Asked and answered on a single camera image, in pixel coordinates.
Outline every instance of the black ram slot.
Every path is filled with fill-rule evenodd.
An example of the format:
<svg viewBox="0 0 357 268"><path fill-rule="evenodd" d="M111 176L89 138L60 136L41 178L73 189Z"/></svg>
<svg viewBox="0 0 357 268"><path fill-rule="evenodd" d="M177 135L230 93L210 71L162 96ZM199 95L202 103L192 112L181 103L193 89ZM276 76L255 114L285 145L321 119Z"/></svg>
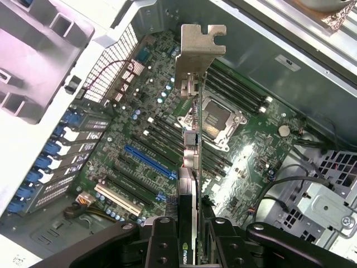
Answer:
<svg viewBox="0 0 357 268"><path fill-rule="evenodd" d="M151 188L150 186L148 186L147 184L143 183L141 181L141 179L134 178L134 177L130 176L129 174L125 173L117 164L114 164L112 168L114 171L118 172L119 176L122 176L126 180L131 181L134 185L147 190L148 192L152 193L155 196L158 195L157 190L155 190L155 189Z"/></svg>
<svg viewBox="0 0 357 268"><path fill-rule="evenodd" d="M252 107L260 107L262 102L250 99L248 96L242 94L242 92L237 91L232 85L221 80L219 77L216 77L212 74L207 75L207 80L215 84L219 84L225 91L230 92L233 96L243 100L244 103Z"/></svg>
<svg viewBox="0 0 357 268"><path fill-rule="evenodd" d="M161 136L162 137L162 139L164 139L164 140L167 140L167 142L166 142L166 144L171 144L171 145L174 145L179 151L180 151L180 155L182 156L183 154L184 154L184 143L183 142L178 142L178 141L175 141L175 140L170 140L168 137L166 137L166 136L164 136L163 134L161 134L158 130L155 130L155 129L153 129L154 131L155 131L155 133L157 134L157 135L159 135L159 136ZM217 167L217 169L220 169L220 168L224 168L224 163L226 163L226 162L228 162L227 164L229 165L229 166L232 166L232 163L231 162L229 162L229 161L220 161L219 159L219 157L216 157L216 156L214 156L214 157L209 157L209 156L207 156L206 154L206 150L204 149L204 151L203 151L203 161L211 161L212 162L212 164L214 165L214 166L216 166Z"/></svg>
<svg viewBox="0 0 357 268"><path fill-rule="evenodd" d="M174 127L173 125L170 125L169 123L165 122L162 119L159 119L156 122L156 125L160 128L166 129L168 130L170 133L172 133L172 135L174 135L177 139L179 140L183 140L182 138L182 133L179 129L177 129L176 127Z"/></svg>
<svg viewBox="0 0 357 268"><path fill-rule="evenodd" d="M258 110L246 105L244 102L242 102L241 99L237 98L236 96L230 94L229 92L226 92L225 90L221 89L221 85L214 84L212 81L206 80L206 85L211 88L212 90L218 92L220 95L224 96L225 98L229 99L231 102L236 104L239 108L242 110L245 110L248 113L251 114L257 114Z"/></svg>
<svg viewBox="0 0 357 268"><path fill-rule="evenodd" d="M165 159L166 161L168 161L171 165L176 166L177 163L174 162L172 159L168 158L166 155L164 155L162 152L160 152L158 149L156 149L155 147L152 147L150 144L148 144L146 141L141 140L139 137L137 136L132 136L132 139L134 139L136 142L138 142L140 145L142 145L143 147L145 147L146 149L152 151L154 154L160 156L161 158Z"/></svg>
<svg viewBox="0 0 357 268"><path fill-rule="evenodd" d="M109 175L107 175L106 180L109 180L112 184L115 185L115 187L118 187L120 190L134 196L136 199L141 201L143 204L148 205L150 207L153 206L152 202L149 199L147 199L146 197L144 197L142 194L138 193L134 189L130 188L129 186L125 185L120 180L118 180L112 176L109 176Z"/></svg>
<svg viewBox="0 0 357 268"><path fill-rule="evenodd" d="M209 67L209 71L210 70L215 70L216 72L221 73L223 77L225 77L226 79L229 79L231 82L233 82L235 85L237 85L237 87L239 87L239 89L241 91L245 91L245 92L247 92L247 94L255 96L255 98L260 99L260 101L262 101L262 102L265 100L265 96L263 96L260 93L250 89L248 86L244 85L241 81L237 80L232 75L230 75L230 74L226 73L225 71L221 70L218 66L211 65Z"/></svg>
<svg viewBox="0 0 357 268"><path fill-rule="evenodd" d="M203 146L203 149L204 149L204 152L203 152L203 153L205 153L205 151L208 151L208 152L210 152L214 157L219 158L222 162L226 163L226 164L229 165L229 166L233 166L233 163L232 163L232 162L230 162L230 161L228 161L226 158L223 158L222 156L218 155L217 152L214 151L214 149L213 149L211 146L205 145L204 143L205 143L205 142L202 142L202 146Z"/></svg>
<svg viewBox="0 0 357 268"><path fill-rule="evenodd" d="M177 145L178 147L184 149L184 145L182 140L177 139L174 135L170 134L167 129L165 128L160 128L160 130L164 131L165 133L167 133L169 136L165 136L163 133L160 132L160 130L154 128L154 127L149 127L150 130L153 130L156 134L158 134L159 136L161 136L164 140L170 141L171 143Z"/></svg>
<svg viewBox="0 0 357 268"><path fill-rule="evenodd" d="M166 146L168 147L170 150L174 151L174 152L180 152L178 155L181 156L181 152L183 152L183 150L175 145L173 142L167 143L167 142L163 142L163 141L167 141L167 137L165 136L160 136L159 133L155 132L155 135L153 133L149 133L148 134L149 138L152 138L153 140L155 140L155 142L159 145L159 146Z"/></svg>
<svg viewBox="0 0 357 268"><path fill-rule="evenodd" d="M210 166L205 159L202 160L202 166L203 166L203 170L205 172L209 172L213 175L217 175L217 176L221 176L221 177L226 177L226 173L220 169L214 168L212 166Z"/></svg>

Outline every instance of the white pci slot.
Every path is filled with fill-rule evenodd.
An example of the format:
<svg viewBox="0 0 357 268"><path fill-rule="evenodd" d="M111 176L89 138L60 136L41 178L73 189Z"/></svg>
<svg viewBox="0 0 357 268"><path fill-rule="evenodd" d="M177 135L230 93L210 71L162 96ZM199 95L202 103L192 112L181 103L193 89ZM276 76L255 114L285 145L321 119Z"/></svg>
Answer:
<svg viewBox="0 0 357 268"><path fill-rule="evenodd" d="M132 202L126 200L123 197L120 197L116 192L110 190L106 186L102 184L97 184L94 188L98 193L104 195L106 198L113 201L115 204L121 206L122 208L126 209L130 213L133 213L135 216L139 216L142 208L138 207L137 205L133 204Z"/></svg>

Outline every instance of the metal plate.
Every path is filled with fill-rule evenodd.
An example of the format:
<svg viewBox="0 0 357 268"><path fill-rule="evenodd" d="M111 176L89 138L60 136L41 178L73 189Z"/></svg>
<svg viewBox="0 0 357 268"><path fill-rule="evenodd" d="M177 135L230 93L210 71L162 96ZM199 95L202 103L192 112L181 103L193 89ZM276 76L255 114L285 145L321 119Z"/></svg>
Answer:
<svg viewBox="0 0 357 268"><path fill-rule="evenodd" d="M186 129L191 129L191 111L186 116L179 116L177 120ZM210 146L228 152L230 137L240 124L246 124L246 122L240 110L210 92L203 93L202 130L204 140Z"/></svg>

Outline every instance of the metal bracket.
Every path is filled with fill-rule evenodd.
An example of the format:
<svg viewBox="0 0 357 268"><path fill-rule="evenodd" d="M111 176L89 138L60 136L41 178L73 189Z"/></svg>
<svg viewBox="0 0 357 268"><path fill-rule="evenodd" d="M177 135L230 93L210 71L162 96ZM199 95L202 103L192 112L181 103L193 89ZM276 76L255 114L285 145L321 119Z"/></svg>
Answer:
<svg viewBox="0 0 357 268"><path fill-rule="evenodd" d="M184 24L181 27L181 54L176 58L175 88L183 97L198 94L199 80L212 61L224 56L225 46L214 43L214 37L226 35L225 25L208 25L208 34L201 32L200 25Z"/></svg>

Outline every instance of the pcie slot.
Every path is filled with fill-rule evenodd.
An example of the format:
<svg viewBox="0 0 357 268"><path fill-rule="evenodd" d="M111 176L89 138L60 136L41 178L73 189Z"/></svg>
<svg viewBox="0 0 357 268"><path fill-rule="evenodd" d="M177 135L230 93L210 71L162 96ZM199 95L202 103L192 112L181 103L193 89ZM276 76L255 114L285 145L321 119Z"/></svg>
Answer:
<svg viewBox="0 0 357 268"><path fill-rule="evenodd" d="M117 166L116 164L113 165L113 169L115 171L118 172L118 174L125 178L128 181L131 181L133 184L137 185L140 188L143 188L145 190L147 190L149 193L152 193L153 195L157 196L158 195L158 191L153 189L152 187L150 187L149 185L143 183L142 180L132 177L129 174L125 173L119 166Z"/></svg>
<svg viewBox="0 0 357 268"><path fill-rule="evenodd" d="M239 87L239 90L241 90L242 92L243 91L246 92L247 94L251 95L252 97L256 98L257 100L264 101L265 96L259 94L258 92L254 91L254 90L251 90L249 87L244 85L242 82L237 80L235 77L233 77L229 73L223 71L220 67L213 64L209 67L208 72L210 72L211 70L215 70L216 72L222 74L223 77L225 77L226 79L229 79L232 83L234 83L237 87Z"/></svg>
<svg viewBox="0 0 357 268"><path fill-rule="evenodd" d="M132 195L133 197L135 197L138 201L142 202L144 205L147 206L152 206L152 202L147 199L146 197L144 197L143 195L141 195L140 193L138 193L135 189L132 189L130 186L127 186L125 183L123 183L122 181L107 175L106 180L110 181L112 184L114 184L117 188L119 188L120 190Z"/></svg>
<svg viewBox="0 0 357 268"><path fill-rule="evenodd" d="M215 84L211 80L206 80L206 85L209 88L211 88L212 90L218 92L220 95L226 97L231 102L233 102L236 105L238 105L239 108L245 110L246 112L251 113L251 114L257 114L258 113L258 109L256 109L256 107L252 108L252 107L246 105L241 99L239 99L236 96L230 94L229 92L226 92L225 90L221 89L221 85Z"/></svg>
<svg viewBox="0 0 357 268"><path fill-rule="evenodd" d="M152 147L150 144L148 144L146 141L141 140L137 136L132 136L132 139L135 140L135 142L139 143L141 146L145 147L146 149L152 151L156 155L160 156L161 158L165 159L168 161L171 165L176 166L177 163L174 162L172 159L168 158L166 155L164 155L162 152L160 152L158 149L155 147Z"/></svg>
<svg viewBox="0 0 357 268"><path fill-rule="evenodd" d="M111 189L104 186L103 184L97 184L94 190L104 195L106 198L113 201L115 204L119 205L120 207L126 209L130 213L133 213L135 216L139 216L142 211L142 208L133 204L129 200L120 197L116 192L112 191Z"/></svg>
<svg viewBox="0 0 357 268"><path fill-rule="evenodd" d="M167 170L167 168L165 168L164 166L162 166L160 163L158 163L156 160L148 157L147 155L143 154L142 152L140 152L139 150L135 149L134 147L126 144L124 146L124 149L126 152L132 154L133 156L135 156L136 158L140 159L141 161L143 161L144 163L146 163L147 165L151 166L152 168L156 169L159 173L167 176L170 179L176 179L176 172L171 172L169 170Z"/></svg>

